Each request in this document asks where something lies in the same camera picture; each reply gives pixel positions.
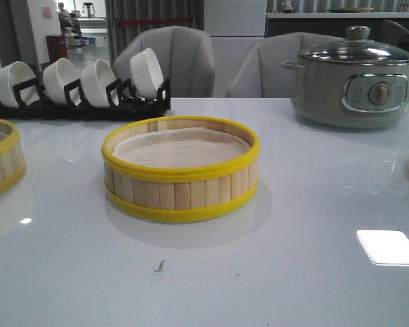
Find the glass pot lid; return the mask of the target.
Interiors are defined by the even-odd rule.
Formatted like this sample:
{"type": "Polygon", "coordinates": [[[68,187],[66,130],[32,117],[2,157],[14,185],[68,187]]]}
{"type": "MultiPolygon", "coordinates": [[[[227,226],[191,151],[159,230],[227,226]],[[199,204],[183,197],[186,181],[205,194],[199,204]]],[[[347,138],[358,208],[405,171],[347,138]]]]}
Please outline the glass pot lid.
{"type": "Polygon", "coordinates": [[[355,25],[346,28],[346,39],[305,48],[300,59],[357,65],[407,65],[409,52],[397,46],[369,40],[370,28],[355,25]]]}

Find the grey upholstered chair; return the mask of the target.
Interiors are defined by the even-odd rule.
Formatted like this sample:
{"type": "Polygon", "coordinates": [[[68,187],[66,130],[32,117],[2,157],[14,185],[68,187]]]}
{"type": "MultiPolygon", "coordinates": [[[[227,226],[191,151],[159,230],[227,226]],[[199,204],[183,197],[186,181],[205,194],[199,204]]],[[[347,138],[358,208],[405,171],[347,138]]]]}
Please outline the grey upholstered chair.
{"type": "Polygon", "coordinates": [[[289,98],[294,73],[283,68],[284,61],[295,61],[300,50],[339,37],[294,32],[267,37],[254,43],[242,58],[227,88],[230,98],[289,98]]]}
{"type": "Polygon", "coordinates": [[[114,60],[116,77],[130,78],[130,59],[146,48],[154,51],[163,76],[170,79],[172,97],[212,96],[215,67],[208,33],[181,26],[140,33],[114,60]]]}

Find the left grey upholstered chair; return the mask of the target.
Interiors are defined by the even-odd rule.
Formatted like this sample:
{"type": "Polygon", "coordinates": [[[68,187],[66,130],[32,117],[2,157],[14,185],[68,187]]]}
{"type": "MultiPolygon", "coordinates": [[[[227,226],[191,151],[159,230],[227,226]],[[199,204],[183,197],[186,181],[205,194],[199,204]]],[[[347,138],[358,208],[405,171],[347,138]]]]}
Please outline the left grey upholstered chair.
{"type": "Polygon", "coordinates": [[[140,33],[114,60],[116,77],[130,78],[130,59],[146,48],[154,51],[163,76],[170,79],[172,97],[212,96],[215,67],[208,33],[181,26],[140,33]]]}

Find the bamboo steamer tray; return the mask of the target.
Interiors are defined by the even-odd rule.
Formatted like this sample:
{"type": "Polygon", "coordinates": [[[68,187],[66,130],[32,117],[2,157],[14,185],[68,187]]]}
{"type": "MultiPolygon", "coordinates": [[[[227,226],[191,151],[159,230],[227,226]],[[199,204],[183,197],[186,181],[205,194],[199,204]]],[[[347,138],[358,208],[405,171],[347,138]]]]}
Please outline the bamboo steamer tray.
{"type": "Polygon", "coordinates": [[[0,195],[18,183],[25,172],[19,129],[10,121],[0,119],[0,195]]]}
{"type": "Polygon", "coordinates": [[[259,183],[259,137],[228,119],[166,116],[130,123],[110,133],[101,151],[110,199],[125,212],[153,221],[185,223],[226,215],[245,205],[259,183]],[[238,136],[250,150],[236,159],[198,168],[151,168],[113,155],[114,147],[129,137],[188,127],[238,136]]]}

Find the white steamer liner paper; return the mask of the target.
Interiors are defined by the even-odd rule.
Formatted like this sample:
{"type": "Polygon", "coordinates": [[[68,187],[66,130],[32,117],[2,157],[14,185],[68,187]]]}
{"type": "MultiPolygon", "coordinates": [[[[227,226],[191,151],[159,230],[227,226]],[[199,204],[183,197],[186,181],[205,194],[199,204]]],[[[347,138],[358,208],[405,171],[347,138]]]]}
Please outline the white steamer liner paper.
{"type": "Polygon", "coordinates": [[[114,147],[113,155],[151,168],[198,168],[236,159],[249,150],[238,136],[188,127],[129,137],[114,147]]]}

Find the right grey upholstered chair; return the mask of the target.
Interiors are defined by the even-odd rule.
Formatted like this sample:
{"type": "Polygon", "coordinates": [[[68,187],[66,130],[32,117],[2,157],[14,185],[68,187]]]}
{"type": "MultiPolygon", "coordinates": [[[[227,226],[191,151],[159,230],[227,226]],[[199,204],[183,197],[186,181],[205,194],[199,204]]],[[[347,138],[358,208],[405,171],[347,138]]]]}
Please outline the right grey upholstered chair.
{"type": "Polygon", "coordinates": [[[267,37],[254,43],[242,58],[227,88],[230,98],[289,98],[294,73],[283,68],[284,61],[295,61],[300,50],[339,37],[294,32],[267,37]]]}

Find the white cabinet boxes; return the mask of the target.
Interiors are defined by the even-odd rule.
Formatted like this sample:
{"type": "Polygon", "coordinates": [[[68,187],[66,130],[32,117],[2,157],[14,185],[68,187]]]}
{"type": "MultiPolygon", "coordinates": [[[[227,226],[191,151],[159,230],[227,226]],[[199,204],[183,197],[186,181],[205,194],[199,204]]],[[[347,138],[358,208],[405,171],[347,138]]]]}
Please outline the white cabinet boxes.
{"type": "Polygon", "coordinates": [[[266,1],[204,1],[203,29],[214,51],[213,97],[224,97],[248,48],[264,38],[266,1]]]}

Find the black bowl rack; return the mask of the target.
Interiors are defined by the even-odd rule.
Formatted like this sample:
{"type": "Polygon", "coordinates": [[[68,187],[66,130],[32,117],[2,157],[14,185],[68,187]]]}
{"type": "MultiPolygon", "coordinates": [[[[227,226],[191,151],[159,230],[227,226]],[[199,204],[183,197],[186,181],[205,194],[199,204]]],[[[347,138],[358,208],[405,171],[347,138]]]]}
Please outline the black bowl rack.
{"type": "Polygon", "coordinates": [[[164,79],[157,89],[156,99],[138,97],[135,85],[129,79],[117,79],[105,90],[108,106],[96,108],[85,98],[81,81],[74,80],[64,86],[67,105],[59,106],[45,95],[43,84],[32,78],[13,87],[18,104],[16,108],[0,103],[0,119],[139,121],[161,117],[171,107],[169,78],[164,79]]]}

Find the white ceramic bowl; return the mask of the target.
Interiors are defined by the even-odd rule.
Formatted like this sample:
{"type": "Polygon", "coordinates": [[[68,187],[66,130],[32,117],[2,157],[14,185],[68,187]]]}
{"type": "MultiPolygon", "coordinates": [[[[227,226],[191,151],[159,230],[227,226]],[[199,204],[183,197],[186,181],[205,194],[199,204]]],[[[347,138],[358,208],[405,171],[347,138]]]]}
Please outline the white ceramic bowl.
{"type": "Polygon", "coordinates": [[[96,108],[110,107],[106,87],[114,81],[114,72],[102,59],[97,59],[81,71],[82,90],[88,103],[96,108]]]}
{"type": "Polygon", "coordinates": [[[13,86],[35,78],[33,70],[22,61],[15,61],[0,69],[0,102],[8,108],[18,108],[13,86]]]}
{"type": "Polygon", "coordinates": [[[164,81],[163,73],[153,49],[146,48],[130,59],[131,80],[140,97],[154,99],[164,81]]]}
{"type": "Polygon", "coordinates": [[[79,78],[80,74],[75,65],[66,58],[60,58],[43,72],[45,93],[56,105],[66,106],[64,86],[79,78]]]}

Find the grey electric cooking pot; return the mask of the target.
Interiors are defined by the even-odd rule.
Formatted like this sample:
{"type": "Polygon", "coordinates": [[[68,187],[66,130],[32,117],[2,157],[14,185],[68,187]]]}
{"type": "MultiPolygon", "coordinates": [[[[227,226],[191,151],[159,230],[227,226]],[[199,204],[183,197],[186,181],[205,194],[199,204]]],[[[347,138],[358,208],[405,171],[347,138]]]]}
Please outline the grey electric cooking pot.
{"type": "Polygon", "coordinates": [[[305,119],[349,128],[396,124],[409,113],[409,65],[355,65],[298,59],[291,104],[305,119]]]}

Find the red bin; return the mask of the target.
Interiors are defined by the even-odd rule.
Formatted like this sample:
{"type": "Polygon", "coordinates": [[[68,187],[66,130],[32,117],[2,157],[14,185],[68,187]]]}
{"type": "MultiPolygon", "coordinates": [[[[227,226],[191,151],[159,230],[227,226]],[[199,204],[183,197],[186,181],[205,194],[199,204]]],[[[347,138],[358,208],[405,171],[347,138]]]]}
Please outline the red bin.
{"type": "Polygon", "coordinates": [[[61,34],[50,34],[46,36],[48,56],[51,63],[58,61],[60,58],[67,58],[67,48],[65,36],[61,34]]]}

